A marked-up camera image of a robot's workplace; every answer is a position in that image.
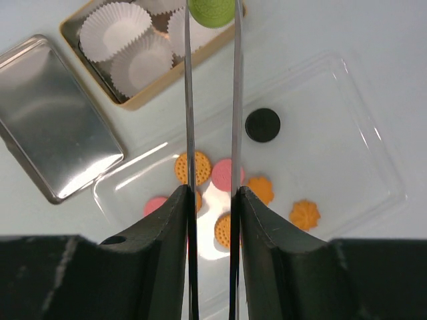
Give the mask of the green sandwich cookie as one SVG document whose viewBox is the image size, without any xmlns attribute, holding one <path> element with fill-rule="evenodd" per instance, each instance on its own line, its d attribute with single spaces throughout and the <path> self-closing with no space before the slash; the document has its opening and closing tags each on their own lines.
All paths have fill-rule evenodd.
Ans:
<svg viewBox="0 0 427 320">
<path fill-rule="evenodd" d="M 234 19 L 233 0 L 188 0 L 189 12 L 202 26 L 217 29 Z"/>
</svg>

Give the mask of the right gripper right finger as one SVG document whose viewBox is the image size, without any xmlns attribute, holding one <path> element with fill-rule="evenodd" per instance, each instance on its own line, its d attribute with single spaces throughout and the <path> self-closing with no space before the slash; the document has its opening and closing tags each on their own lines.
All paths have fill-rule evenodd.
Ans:
<svg viewBox="0 0 427 320">
<path fill-rule="evenodd" d="M 240 189 L 250 319 L 425 319 L 426 242 L 320 240 Z"/>
</svg>

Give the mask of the metal tongs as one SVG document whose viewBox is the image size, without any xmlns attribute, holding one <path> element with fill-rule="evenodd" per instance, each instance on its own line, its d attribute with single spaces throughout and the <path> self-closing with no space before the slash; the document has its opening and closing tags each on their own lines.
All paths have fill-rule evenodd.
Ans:
<svg viewBox="0 0 427 320">
<path fill-rule="evenodd" d="M 230 248 L 230 301 L 229 319 L 240 318 L 240 214 L 238 212 L 238 191 L 241 185 L 241 145 L 242 145 L 242 98 L 243 98 L 243 64 L 242 19 L 243 3 L 235 2 L 235 37 L 234 37 L 234 92 L 232 103 L 232 200 L 231 200 L 231 248 Z M 199 318 L 198 302 L 198 268 L 197 268 L 197 223 L 195 196 L 195 131 L 193 117 L 193 82 L 191 64 L 191 33 L 189 22 L 189 1 L 186 2 L 184 17 L 184 75 L 185 75 L 185 116 L 187 141 L 187 184 L 190 188 L 189 213 L 187 218 L 188 233 L 188 272 L 189 272 L 189 318 Z"/>
</svg>

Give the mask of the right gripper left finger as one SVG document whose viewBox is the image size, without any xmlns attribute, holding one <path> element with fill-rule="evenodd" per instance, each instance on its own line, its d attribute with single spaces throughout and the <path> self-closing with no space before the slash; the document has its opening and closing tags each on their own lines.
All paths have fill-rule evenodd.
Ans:
<svg viewBox="0 0 427 320">
<path fill-rule="evenodd" d="M 2 319 L 179 319 L 189 189 L 100 244 L 1 238 Z"/>
</svg>

